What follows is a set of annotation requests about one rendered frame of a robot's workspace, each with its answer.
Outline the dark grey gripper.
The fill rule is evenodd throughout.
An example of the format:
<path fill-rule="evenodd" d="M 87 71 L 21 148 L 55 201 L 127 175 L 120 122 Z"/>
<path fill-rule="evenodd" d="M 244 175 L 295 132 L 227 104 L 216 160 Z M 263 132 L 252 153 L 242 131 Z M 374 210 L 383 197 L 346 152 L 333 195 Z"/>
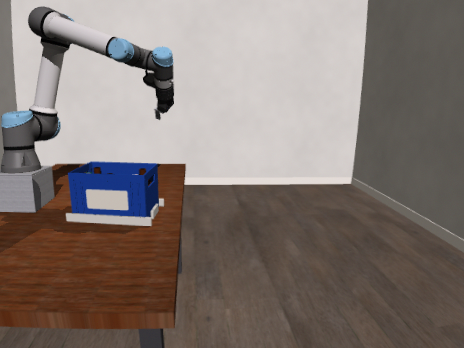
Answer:
<path fill-rule="evenodd" d="M 160 120 L 160 113 L 166 113 L 174 104 L 174 80 L 173 77 L 168 81 L 159 81 L 154 77 L 154 73 L 145 70 L 143 82 L 156 90 L 157 108 L 155 107 L 156 119 Z M 155 83 L 154 83 L 155 81 Z"/>

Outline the blue plastic crate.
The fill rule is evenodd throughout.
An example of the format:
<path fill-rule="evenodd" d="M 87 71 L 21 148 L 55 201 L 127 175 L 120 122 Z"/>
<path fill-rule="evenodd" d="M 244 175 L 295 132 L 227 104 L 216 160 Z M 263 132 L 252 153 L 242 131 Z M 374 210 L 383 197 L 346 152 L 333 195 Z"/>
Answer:
<path fill-rule="evenodd" d="M 101 174 L 94 173 L 94 167 L 101 167 Z M 139 175 L 141 168 L 146 169 L 144 175 Z M 155 204 L 159 205 L 156 163 L 89 162 L 72 189 L 74 213 L 151 217 Z"/>

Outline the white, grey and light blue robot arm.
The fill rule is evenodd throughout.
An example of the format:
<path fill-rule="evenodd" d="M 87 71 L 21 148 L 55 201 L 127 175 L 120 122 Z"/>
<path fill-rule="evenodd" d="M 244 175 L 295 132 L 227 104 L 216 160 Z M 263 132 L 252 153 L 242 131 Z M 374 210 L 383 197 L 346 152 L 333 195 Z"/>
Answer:
<path fill-rule="evenodd" d="M 32 32 L 41 37 L 40 43 L 43 46 L 35 100 L 29 111 L 2 115 L 3 173 L 25 173 L 41 169 L 34 142 L 53 139 L 60 131 L 61 123 L 55 102 L 64 53 L 69 50 L 70 44 L 131 67 L 135 65 L 137 68 L 149 69 L 159 81 L 173 77 L 173 55 L 167 47 L 157 47 L 152 52 L 125 39 L 76 23 L 69 16 L 44 6 L 30 12 L 28 24 Z"/>

